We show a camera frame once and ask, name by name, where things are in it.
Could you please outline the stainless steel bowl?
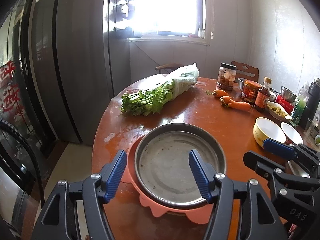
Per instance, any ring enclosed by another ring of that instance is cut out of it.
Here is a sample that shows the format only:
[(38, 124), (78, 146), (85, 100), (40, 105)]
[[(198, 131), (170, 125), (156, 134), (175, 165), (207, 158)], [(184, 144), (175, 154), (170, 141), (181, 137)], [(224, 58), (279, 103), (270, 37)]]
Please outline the stainless steel bowl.
[(292, 160), (285, 163), (285, 172), (295, 176), (310, 178), (309, 174)]

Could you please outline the orange plastic plate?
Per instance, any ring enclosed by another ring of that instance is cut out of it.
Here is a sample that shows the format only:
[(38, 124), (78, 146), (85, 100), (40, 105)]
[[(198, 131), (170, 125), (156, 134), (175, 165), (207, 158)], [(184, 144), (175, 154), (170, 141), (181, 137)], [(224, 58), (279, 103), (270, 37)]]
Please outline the orange plastic plate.
[(196, 224), (207, 224), (209, 222), (210, 214), (212, 213), (213, 204), (205, 204), (200, 207), (191, 209), (181, 209), (175, 207), (168, 207), (152, 200), (139, 182), (134, 166), (134, 158), (136, 149), (144, 135), (139, 136), (130, 146), (127, 152), (127, 165), (122, 176), (121, 182), (131, 184), (139, 193), (139, 202), (141, 206), (148, 207), (154, 217), (161, 217), (168, 213), (177, 216), (186, 216), (191, 222)]

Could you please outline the metal pan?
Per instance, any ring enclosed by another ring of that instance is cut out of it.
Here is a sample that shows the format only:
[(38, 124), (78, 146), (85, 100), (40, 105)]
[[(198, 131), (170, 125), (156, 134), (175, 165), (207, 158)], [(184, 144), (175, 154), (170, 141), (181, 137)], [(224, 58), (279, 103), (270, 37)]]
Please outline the metal pan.
[(200, 127), (185, 123), (165, 124), (141, 139), (135, 152), (135, 172), (152, 200), (176, 209), (204, 205), (205, 200), (189, 167), (191, 150), (197, 150), (216, 172), (226, 172), (222, 147)]

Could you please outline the red white enamel bowl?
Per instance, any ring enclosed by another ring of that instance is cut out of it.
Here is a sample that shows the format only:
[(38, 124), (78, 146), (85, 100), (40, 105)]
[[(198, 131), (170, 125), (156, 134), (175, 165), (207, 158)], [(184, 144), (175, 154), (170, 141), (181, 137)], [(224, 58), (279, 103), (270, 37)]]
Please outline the red white enamel bowl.
[(302, 144), (303, 138), (298, 133), (298, 131), (293, 128), (290, 124), (286, 122), (282, 122), (280, 124), (281, 129), (283, 130), (284, 134), (287, 136), (287, 138), (294, 144)]

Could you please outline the drinking glass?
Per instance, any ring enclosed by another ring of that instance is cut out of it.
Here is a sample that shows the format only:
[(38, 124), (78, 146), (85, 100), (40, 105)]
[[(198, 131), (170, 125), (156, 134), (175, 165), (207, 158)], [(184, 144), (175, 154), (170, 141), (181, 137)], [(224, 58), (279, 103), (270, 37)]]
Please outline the drinking glass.
[(313, 139), (315, 139), (315, 137), (319, 135), (319, 129), (317, 125), (315, 125), (311, 119), (307, 120), (306, 127), (304, 129), (304, 134), (306, 137), (310, 136)]

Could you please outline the yellow enamel bowl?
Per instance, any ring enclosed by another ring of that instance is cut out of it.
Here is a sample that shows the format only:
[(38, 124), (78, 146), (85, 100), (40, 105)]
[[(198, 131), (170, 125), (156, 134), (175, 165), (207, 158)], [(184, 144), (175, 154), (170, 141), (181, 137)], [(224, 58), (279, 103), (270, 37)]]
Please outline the yellow enamel bowl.
[(273, 139), (281, 143), (286, 141), (283, 130), (276, 123), (264, 117), (256, 118), (253, 126), (253, 137), (261, 148), (263, 148), (263, 142), (266, 139)]

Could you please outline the dish with yellow food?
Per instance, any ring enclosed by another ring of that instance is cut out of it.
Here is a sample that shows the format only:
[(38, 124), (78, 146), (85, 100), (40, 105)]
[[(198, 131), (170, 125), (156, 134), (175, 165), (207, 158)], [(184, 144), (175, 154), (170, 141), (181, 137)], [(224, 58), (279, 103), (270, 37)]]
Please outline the dish with yellow food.
[(273, 116), (275, 119), (279, 121), (286, 122), (293, 119), (292, 116), (289, 115), (287, 111), (285, 111), (283, 106), (281, 106), (278, 103), (268, 102), (266, 109), (271, 116)]

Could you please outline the red box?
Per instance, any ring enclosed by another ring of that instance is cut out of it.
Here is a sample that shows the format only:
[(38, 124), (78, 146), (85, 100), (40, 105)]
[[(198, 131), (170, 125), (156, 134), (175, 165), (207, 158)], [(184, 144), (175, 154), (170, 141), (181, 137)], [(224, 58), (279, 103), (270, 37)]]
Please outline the red box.
[(280, 104), (287, 113), (291, 114), (294, 108), (294, 105), (292, 103), (287, 102), (281, 95), (277, 95), (275, 102)]

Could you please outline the black thermos flask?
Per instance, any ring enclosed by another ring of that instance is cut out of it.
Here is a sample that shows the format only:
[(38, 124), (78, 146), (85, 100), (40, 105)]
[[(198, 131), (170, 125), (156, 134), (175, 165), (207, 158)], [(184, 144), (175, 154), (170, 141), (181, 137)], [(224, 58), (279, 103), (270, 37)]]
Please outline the black thermos flask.
[(309, 89), (308, 89), (308, 101), (305, 105), (301, 120), (299, 122), (299, 126), (301, 128), (306, 128), (308, 120), (313, 120), (315, 113), (318, 108), (319, 99), (320, 99), (320, 80), (319, 78), (315, 78)]

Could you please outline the green liquid plastic bottle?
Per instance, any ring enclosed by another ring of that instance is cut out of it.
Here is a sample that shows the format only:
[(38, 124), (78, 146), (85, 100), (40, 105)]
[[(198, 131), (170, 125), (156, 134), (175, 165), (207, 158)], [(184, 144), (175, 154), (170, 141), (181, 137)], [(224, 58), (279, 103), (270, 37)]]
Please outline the green liquid plastic bottle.
[(294, 127), (297, 127), (300, 119), (302, 117), (304, 108), (309, 99), (309, 85), (304, 85), (298, 92), (296, 97), (297, 102), (291, 112), (292, 120), (290, 120), (290, 124)]

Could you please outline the small steel bowl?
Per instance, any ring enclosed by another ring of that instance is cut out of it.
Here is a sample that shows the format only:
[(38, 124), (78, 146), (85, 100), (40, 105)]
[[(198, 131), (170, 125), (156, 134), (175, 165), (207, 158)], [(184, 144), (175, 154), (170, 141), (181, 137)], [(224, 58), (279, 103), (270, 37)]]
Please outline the small steel bowl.
[(289, 103), (293, 103), (296, 99), (296, 95), (293, 93), (293, 91), (289, 90), (288, 88), (281, 86), (281, 97), (289, 102)]

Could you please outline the brown sauce bottle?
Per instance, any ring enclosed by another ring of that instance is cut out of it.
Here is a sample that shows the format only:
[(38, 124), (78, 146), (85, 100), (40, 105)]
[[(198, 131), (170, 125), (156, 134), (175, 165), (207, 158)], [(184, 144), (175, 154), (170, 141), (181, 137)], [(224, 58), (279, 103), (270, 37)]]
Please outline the brown sauce bottle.
[(267, 103), (270, 98), (271, 82), (272, 80), (269, 77), (264, 77), (263, 85), (257, 93), (254, 108), (259, 112), (263, 112), (266, 109)]

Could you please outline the red chili sauce jar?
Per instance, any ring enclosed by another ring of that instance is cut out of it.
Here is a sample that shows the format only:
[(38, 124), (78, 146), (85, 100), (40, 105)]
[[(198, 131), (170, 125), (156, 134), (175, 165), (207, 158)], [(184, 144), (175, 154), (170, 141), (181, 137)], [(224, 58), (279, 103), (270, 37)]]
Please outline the red chili sauce jar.
[(245, 80), (244, 86), (242, 88), (242, 93), (241, 93), (242, 101), (250, 103), (251, 105), (254, 105), (255, 100), (257, 98), (257, 94), (261, 87), (262, 85), (255, 81)]

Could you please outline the carrot near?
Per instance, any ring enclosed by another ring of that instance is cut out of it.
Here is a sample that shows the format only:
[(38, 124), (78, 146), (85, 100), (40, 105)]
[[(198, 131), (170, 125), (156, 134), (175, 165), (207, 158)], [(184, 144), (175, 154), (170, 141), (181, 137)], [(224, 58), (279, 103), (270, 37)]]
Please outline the carrot near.
[(223, 96), (220, 98), (221, 105), (226, 108), (237, 109), (240, 111), (250, 111), (252, 106), (247, 102), (234, 101), (230, 96)]

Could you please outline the carrot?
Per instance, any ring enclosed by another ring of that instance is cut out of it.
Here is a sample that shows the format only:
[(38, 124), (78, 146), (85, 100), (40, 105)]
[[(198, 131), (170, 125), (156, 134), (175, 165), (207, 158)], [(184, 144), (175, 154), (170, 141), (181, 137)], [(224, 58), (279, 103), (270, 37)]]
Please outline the carrot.
[(212, 95), (213, 97), (215, 98), (221, 98), (223, 96), (228, 96), (228, 93), (224, 90), (221, 90), (221, 89), (215, 89), (213, 91), (206, 91), (206, 94), (207, 95)]
[(247, 102), (234, 101), (230, 96), (223, 96), (220, 98), (221, 105), (226, 108), (237, 109), (240, 111), (250, 111), (252, 106)]

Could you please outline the steel bowl behind jars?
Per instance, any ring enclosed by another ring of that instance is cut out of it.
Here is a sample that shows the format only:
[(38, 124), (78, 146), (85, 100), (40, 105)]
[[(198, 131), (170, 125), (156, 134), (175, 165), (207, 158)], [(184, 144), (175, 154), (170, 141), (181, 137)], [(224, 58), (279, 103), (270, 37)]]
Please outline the steel bowl behind jars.
[(243, 88), (244, 88), (246, 79), (244, 79), (244, 78), (238, 78), (238, 81), (239, 81), (239, 89), (240, 89), (241, 91), (243, 91)]

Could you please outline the carrot far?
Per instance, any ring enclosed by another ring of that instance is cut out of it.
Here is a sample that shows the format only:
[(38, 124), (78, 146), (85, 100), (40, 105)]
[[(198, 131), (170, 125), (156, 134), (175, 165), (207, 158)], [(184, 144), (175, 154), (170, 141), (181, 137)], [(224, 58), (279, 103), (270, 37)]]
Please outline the carrot far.
[(213, 97), (215, 98), (221, 98), (223, 96), (228, 96), (228, 93), (224, 90), (221, 90), (221, 89), (215, 89), (213, 91), (206, 91), (206, 94), (207, 95), (212, 95)]

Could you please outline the wooden chair back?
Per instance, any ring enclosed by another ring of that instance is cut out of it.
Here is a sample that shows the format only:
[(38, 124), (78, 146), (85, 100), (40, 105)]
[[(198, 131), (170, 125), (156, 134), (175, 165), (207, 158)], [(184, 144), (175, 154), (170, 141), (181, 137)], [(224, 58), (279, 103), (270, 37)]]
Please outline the wooden chair back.
[(259, 69), (237, 61), (232, 61), (232, 65), (236, 66), (236, 80), (243, 78), (254, 82), (259, 81)]

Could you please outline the wooden chair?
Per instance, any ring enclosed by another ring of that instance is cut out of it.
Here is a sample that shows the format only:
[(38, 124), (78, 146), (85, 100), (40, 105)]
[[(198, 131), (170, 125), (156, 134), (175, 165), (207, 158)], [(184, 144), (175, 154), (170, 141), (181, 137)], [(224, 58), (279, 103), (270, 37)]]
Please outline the wooden chair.
[(184, 66), (184, 64), (181, 64), (181, 63), (168, 63), (168, 64), (164, 64), (164, 65), (156, 67), (155, 70), (160, 71), (163, 69), (177, 69), (177, 68), (180, 68), (183, 66)]
[(236, 66), (236, 80), (243, 78), (254, 82), (259, 81), (259, 69), (237, 61), (232, 61), (232, 65)]

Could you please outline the pickle jar black lid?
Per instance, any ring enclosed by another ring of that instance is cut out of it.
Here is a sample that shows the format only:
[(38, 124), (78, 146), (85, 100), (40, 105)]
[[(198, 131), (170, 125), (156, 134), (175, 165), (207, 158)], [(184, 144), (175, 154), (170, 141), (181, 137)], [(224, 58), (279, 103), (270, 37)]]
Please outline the pickle jar black lid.
[(233, 90), (235, 76), (236, 66), (221, 62), (216, 83), (217, 87), (223, 90)]

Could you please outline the round wooden table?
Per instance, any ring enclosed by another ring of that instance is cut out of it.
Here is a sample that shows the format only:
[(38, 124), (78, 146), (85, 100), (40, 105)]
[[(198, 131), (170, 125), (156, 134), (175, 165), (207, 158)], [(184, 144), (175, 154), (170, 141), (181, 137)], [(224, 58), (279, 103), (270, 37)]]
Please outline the round wooden table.
[[(215, 80), (201, 77), (186, 92), (167, 102), (160, 113), (148, 116), (122, 113), (121, 96), (113, 98), (95, 134), (93, 172), (99, 172), (106, 163), (111, 162), (119, 150), (127, 154), (139, 136), (145, 136), (156, 127), (171, 123), (191, 124), (207, 131), (220, 144), (226, 158), (224, 174), (229, 179), (243, 182), (256, 179), (272, 202), (272, 181), (268, 187), (268, 181), (246, 167), (242, 160), (246, 152), (253, 151), (283, 166), (282, 157), (261, 148), (253, 137), (255, 120), (261, 114), (254, 109), (246, 112), (222, 107), (219, 100), (206, 94), (215, 87)], [(148, 207), (141, 206), (135, 188), (123, 182), (120, 182), (115, 197), (104, 206), (104, 211), (114, 239), (204, 239), (208, 226), (208, 223), (193, 223), (186, 216), (166, 213), (154, 217)], [(227, 239), (236, 239), (239, 211), (240, 200), (234, 200)], [(287, 239), (319, 239), (319, 223), (317, 227), (305, 230), (280, 215), (279, 218)]]

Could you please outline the bagged celery bunch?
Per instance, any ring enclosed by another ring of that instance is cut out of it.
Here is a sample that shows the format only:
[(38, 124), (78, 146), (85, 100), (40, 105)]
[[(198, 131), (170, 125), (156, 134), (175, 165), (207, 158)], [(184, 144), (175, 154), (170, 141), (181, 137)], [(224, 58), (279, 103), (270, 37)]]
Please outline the bagged celery bunch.
[(198, 78), (199, 70), (196, 63), (180, 67), (164, 76), (157, 85), (123, 94), (120, 110), (124, 114), (133, 116), (160, 113), (167, 102), (195, 85)]

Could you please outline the grey refrigerator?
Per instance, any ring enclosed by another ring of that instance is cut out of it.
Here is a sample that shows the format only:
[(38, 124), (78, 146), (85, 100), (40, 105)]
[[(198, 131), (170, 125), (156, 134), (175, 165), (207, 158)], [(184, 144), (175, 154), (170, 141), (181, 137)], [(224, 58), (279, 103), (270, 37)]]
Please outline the grey refrigerator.
[(23, 135), (43, 180), (58, 142), (91, 146), (131, 82), (129, 0), (1, 0), (1, 118)]

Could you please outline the window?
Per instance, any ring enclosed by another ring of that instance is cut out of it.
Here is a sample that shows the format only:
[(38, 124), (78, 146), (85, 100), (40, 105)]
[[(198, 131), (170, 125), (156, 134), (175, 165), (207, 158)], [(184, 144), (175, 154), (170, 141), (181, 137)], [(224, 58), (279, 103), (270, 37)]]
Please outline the window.
[(104, 0), (103, 32), (133, 41), (207, 44), (206, 0)]

